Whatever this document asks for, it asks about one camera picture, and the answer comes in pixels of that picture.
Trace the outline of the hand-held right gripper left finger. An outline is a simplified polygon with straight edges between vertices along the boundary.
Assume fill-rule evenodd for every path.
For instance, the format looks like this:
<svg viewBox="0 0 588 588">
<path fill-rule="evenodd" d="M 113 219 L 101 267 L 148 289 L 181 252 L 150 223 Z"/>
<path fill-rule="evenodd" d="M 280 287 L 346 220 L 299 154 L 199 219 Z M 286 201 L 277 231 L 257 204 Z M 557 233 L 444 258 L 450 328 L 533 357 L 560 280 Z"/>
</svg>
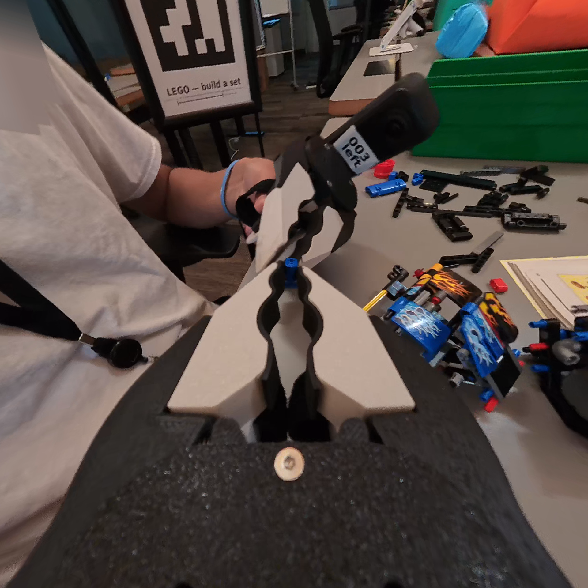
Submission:
<svg viewBox="0 0 588 588">
<path fill-rule="evenodd" d="M 286 394 L 270 334 L 280 320 L 283 262 L 271 263 L 217 308 L 167 408 L 248 423 L 260 442 L 288 435 Z"/>
</svg>

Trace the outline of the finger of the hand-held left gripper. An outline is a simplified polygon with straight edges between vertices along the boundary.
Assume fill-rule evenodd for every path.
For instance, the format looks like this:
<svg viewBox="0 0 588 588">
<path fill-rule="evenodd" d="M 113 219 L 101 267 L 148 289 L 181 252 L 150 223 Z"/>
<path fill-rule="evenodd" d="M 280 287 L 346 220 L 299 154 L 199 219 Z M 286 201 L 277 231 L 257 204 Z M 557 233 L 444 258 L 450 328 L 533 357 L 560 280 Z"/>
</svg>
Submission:
<svg viewBox="0 0 588 588">
<path fill-rule="evenodd" d="M 265 199 L 257 232 L 254 269 L 261 273 L 288 247 L 291 227 L 298 223 L 300 207 L 315 196 L 311 177 L 296 163 L 281 187 L 275 187 Z"/>
<path fill-rule="evenodd" d="M 342 229 L 343 219 L 333 207 L 323 205 L 311 212 L 306 230 L 293 252 L 298 265 L 312 269 L 328 258 Z"/>
</svg>

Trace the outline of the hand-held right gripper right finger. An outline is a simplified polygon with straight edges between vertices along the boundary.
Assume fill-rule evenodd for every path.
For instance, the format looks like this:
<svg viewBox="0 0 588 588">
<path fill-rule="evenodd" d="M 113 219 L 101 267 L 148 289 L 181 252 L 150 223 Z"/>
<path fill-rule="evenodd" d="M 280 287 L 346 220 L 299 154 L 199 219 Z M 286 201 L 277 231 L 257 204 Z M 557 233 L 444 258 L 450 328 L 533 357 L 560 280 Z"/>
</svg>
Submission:
<svg viewBox="0 0 588 588">
<path fill-rule="evenodd" d="M 326 442 L 349 419 L 413 411 L 370 316 L 311 269 L 298 268 L 297 283 L 310 342 L 288 403 L 289 436 Z"/>
</svg>

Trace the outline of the flame-patterned lego car body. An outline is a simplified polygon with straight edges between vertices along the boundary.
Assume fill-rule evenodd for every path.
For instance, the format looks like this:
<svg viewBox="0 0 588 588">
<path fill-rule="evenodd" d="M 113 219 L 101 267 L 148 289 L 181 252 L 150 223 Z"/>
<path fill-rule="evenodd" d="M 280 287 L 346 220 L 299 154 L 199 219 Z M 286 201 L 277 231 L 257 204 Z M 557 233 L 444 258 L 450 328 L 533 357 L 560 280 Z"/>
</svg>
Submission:
<svg viewBox="0 0 588 588">
<path fill-rule="evenodd" d="M 455 271 L 463 265 L 479 270 L 482 264 L 481 254 L 445 256 L 415 271 L 410 286 L 404 284 L 408 271 L 396 265 L 364 311 L 388 300 L 381 319 L 416 342 L 428 365 L 440 369 L 454 388 L 479 386 L 484 409 L 492 413 L 514 388 L 523 366 L 520 352 L 512 348 L 518 327 L 497 293 L 482 291 Z"/>
</svg>

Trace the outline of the person's left forearm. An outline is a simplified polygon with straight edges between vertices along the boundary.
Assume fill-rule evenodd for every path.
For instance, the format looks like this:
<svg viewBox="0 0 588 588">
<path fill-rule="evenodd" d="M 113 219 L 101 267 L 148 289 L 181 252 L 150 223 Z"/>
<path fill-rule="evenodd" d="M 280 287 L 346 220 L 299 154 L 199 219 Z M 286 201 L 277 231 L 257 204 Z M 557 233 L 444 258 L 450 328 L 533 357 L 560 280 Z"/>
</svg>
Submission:
<svg viewBox="0 0 588 588">
<path fill-rule="evenodd" d="M 221 203 L 223 178 L 223 172 L 161 165 L 145 194 L 124 206 L 168 224 L 209 229 L 229 221 Z"/>
</svg>

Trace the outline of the long blue lego beam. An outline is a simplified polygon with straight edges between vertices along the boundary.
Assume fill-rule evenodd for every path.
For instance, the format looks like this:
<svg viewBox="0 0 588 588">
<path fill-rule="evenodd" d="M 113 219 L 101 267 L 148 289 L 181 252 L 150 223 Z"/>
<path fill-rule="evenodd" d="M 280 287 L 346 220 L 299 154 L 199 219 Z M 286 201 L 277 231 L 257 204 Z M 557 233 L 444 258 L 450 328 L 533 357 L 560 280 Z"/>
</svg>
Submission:
<svg viewBox="0 0 588 588">
<path fill-rule="evenodd" d="M 365 192 L 370 198 L 379 198 L 386 195 L 402 192 L 407 188 L 406 182 L 402 179 L 392 179 L 385 182 L 380 182 L 374 185 L 369 185 L 365 188 Z"/>
</svg>

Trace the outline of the pile of black lego pieces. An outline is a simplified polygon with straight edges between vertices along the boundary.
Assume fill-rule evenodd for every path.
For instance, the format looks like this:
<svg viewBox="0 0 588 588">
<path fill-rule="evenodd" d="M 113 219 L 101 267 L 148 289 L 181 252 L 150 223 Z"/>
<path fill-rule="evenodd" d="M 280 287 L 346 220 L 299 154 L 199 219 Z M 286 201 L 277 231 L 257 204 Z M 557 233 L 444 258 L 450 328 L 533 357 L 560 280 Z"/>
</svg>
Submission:
<svg viewBox="0 0 588 588">
<path fill-rule="evenodd" d="M 567 228 L 559 215 L 533 212 L 525 203 L 511 201 L 513 196 L 533 195 L 541 200 L 550 192 L 555 179 L 548 176 L 546 165 L 531 168 L 520 166 L 484 166 L 478 171 L 451 174 L 423 170 L 424 181 L 419 186 L 411 184 L 412 177 L 401 171 L 393 171 L 387 180 L 402 179 L 407 188 L 400 192 L 393 210 L 398 217 L 406 208 L 412 212 L 430 215 L 440 231 L 453 243 L 473 239 L 472 232 L 463 218 L 497 219 L 506 231 L 560 233 Z M 483 190 L 484 194 L 474 205 L 461 210 L 443 208 L 459 194 L 445 191 L 449 186 Z"/>
</svg>

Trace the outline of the grey lego tile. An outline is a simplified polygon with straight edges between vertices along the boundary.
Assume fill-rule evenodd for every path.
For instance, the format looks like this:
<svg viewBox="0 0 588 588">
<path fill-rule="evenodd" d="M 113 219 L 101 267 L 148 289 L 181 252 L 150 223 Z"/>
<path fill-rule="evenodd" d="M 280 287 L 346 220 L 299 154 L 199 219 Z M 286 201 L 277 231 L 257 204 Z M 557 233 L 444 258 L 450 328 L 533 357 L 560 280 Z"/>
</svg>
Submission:
<svg viewBox="0 0 588 588">
<path fill-rule="evenodd" d="M 497 243 L 502 237 L 504 236 L 503 231 L 495 231 L 489 237 L 484 239 L 479 245 L 477 245 L 473 250 L 472 254 L 480 255 L 489 247 L 492 247 L 495 243 Z"/>
</svg>

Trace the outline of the lego instruction booklet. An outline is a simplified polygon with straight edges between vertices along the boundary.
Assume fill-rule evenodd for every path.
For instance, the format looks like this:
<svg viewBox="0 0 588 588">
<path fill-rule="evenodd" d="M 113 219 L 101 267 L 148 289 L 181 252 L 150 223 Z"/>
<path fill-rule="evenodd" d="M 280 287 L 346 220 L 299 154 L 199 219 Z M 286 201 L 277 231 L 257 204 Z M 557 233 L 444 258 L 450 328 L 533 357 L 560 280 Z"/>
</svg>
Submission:
<svg viewBox="0 0 588 588">
<path fill-rule="evenodd" d="M 543 319 L 566 329 L 587 318 L 587 256 L 502 260 L 501 264 Z"/>
</svg>

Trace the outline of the black lego chassis assembly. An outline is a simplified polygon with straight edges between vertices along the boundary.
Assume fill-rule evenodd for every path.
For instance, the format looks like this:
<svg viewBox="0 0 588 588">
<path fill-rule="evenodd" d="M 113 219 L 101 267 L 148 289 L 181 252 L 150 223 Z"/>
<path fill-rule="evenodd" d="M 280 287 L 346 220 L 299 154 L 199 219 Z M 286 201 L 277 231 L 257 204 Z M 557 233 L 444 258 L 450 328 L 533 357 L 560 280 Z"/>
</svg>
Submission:
<svg viewBox="0 0 588 588">
<path fill-rule="evenodd" d="M 530 369 L 566 427 L 587 438 L 587 317 L 571 329 L 557 319 L 529 323 L 539 341 L 523 349 Z"/>
</svg>

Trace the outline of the person's left hand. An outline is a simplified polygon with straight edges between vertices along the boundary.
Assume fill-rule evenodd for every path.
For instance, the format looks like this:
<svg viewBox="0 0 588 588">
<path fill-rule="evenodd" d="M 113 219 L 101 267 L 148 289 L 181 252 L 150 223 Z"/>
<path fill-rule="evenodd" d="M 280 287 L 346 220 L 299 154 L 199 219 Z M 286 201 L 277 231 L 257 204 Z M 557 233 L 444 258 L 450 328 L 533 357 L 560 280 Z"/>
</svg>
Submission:
<svg viewBox="0 0 588 588">
<path fill-rule="evenodd" d="M 230 211 L 239 217 L 246 233 L 262 214 L 265 200 L 275 185 L 274 162 L 263 158 L 243 158 L 232 170 L 226 188 Z"/>
</svg>

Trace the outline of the grey neighbouring desk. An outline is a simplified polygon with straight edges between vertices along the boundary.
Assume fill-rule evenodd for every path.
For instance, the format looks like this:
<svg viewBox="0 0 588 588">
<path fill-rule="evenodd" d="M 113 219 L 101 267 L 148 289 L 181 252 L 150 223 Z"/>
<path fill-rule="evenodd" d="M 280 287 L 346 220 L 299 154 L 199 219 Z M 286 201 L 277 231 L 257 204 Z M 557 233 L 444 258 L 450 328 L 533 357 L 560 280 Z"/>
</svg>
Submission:
<svg viewBox="0 0 588 588">
<path fill-rule="evenodd" d="M 412 72 L 426 77 L 433 62 L 440 58 L 435 48 L 438 36 L 439 32 L 428 32 L 421 37 L 409 38 L 413 51 L 374 57 L 369 55 L 369 51 L 378 47 L 380 40 L 367 40 L 329 98 L 329 114 L 334 117 L 353 116 L 392 86 L 396 79 Z M 387 61 L 392 58 L 396 58 L 397 62 L 397 68 L 392 73 L 364 76 L 371 61 Z"/>
</svg>

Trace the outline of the blue wristband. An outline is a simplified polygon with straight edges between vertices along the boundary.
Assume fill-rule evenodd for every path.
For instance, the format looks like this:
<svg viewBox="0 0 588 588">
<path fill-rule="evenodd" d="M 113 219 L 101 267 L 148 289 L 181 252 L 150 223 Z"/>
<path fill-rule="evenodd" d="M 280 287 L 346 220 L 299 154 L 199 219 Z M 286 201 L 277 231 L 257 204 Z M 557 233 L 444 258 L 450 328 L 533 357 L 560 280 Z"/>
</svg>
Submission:
<svg viewBox="0 0 588 588">
<path fill-rule="evenodd" d="M 232 170 L 237 163 L 238 163 L 237 160 L 233 161 L 224 171 L 224 176 L 223 176 L 222 185 L 221 185 L 221 189 L 220 189 L 220 202 L 221 202 L 224 214 L 227 217 L 229 217 L 231 220 L 239 221 L 239 217 L 237 217 L 235 214 L 233 214 L 230 211 L 230 209 L 227 206 L 227 202 L 226 202 L 226 188 L 229 183 L 229 180 L 230 180 L 230 177 L 232 174 Z"/>
</svg>

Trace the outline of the black badge reel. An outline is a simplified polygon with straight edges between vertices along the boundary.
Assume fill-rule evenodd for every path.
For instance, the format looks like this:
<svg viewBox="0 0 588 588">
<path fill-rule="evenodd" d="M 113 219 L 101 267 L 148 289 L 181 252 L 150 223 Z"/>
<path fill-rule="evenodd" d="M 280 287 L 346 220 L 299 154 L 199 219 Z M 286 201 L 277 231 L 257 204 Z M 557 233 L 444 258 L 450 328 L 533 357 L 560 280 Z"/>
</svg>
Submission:
<svg viewBox="0 0 588 588">
<path fill-rule="evenodd" d="M 143 355 L 140 342 L 129 337 L 121 339 L 99 337 L 91 344 L 91 349 L 117 369 L 129 369 L 138 364 L 146 364 L 149 361 Z"/>
</svg>

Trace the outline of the green plastic bin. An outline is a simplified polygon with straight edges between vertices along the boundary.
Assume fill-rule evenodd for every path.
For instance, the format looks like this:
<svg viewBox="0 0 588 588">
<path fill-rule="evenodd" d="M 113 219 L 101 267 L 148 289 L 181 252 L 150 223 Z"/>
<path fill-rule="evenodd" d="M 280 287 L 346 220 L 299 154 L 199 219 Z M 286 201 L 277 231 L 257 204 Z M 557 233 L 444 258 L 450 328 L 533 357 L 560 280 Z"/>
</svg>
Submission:
<svg viewBox="0 0 588 588">
<path fill-rule="evenodd" d="M 587 163 L 587 49 L 439 59 L 430 158 Z"/>
</svg>

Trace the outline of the light blue plastic bag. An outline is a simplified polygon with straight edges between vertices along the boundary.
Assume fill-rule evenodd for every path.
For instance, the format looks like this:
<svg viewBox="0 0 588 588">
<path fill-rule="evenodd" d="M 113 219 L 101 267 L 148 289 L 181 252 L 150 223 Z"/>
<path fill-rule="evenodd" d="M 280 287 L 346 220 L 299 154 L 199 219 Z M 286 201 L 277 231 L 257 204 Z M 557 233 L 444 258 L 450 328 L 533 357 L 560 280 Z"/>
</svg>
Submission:
<svg viewBox="0 0 588 588">
<path fill-rule="evenodd" d="M 486 38 L 488 29 L 488 4 L 485 1 L 463 4 L 440 30 L 436 50 L 444 58 L 469 58 Z"/>
</svg>

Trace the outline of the black easel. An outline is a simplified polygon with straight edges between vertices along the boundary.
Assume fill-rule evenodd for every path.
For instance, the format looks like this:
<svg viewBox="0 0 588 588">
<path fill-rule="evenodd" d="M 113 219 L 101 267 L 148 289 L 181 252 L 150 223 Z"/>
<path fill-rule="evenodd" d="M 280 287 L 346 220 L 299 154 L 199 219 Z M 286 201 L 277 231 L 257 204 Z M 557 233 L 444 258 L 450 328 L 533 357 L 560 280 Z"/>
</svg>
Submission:
<svg viewBox="0 0 588 588">
<path fill-rule="evenodd" d="M 236 160 L 239 149 L 234 147 L 232 143 L 239 142 L 242 138 L 255 138 L 258 142 L 259 152 L 261 158 L 266 157 L 265 145 L 263 143 L 264 131 L 261 129 L 261 122 L 259 113 L 252 114 L 254 117 L 254 130 L 246 130 L 244 115 L 231 115 L 230 118 L 234 122 L 235 132 L 226 135 L 222 123 L 225 119 L 214 119 L 210 122 L 205 122 L 205 126 L 209 126 L 213 141 L 213 151 L 217 153 L 218 161 L 222 168 L 228 167 L 230 163 Z M 177 167 L 188 167 L 195 169 L 203 169 L 202 159 L 197 150 L 194 137 L 191 129 L 195 124 L 184 123 L 177 129 L 166 129 L 160 132 L 165 139 L 168 149 L 173 158 L 173 163 Z"/>
</svg>

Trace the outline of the white metal rack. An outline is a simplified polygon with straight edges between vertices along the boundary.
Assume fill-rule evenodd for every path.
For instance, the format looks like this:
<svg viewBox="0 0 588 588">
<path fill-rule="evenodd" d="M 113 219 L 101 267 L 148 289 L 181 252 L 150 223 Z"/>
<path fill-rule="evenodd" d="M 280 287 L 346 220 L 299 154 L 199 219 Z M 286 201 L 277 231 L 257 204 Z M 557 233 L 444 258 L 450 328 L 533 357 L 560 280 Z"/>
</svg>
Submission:
<svg viewBox="0 0 588 588">
<path fill-rule="evenodd" d="M 279 77 L 285 72 L 285 56 L 289 55 L 292 66 L 290 86 L 298 91 L 296 75 L 294 18 L 291 1 L 260 1 L 266 48 L 263 59 L 268 77 Z"/>
</svg>

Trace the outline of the white marker sign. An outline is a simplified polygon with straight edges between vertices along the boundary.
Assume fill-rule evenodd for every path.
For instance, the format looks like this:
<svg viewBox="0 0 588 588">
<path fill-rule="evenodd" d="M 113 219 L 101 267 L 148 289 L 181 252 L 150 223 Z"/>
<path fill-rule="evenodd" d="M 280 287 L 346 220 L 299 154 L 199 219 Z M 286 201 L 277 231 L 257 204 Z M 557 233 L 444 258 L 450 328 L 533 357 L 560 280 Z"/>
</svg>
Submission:
<svg viewBox="0 0 588 588">
<path fill-rule="evenodd" d="M 158 129 L 261 111 L 249 1 L 113 1 Z"/>
</svg>

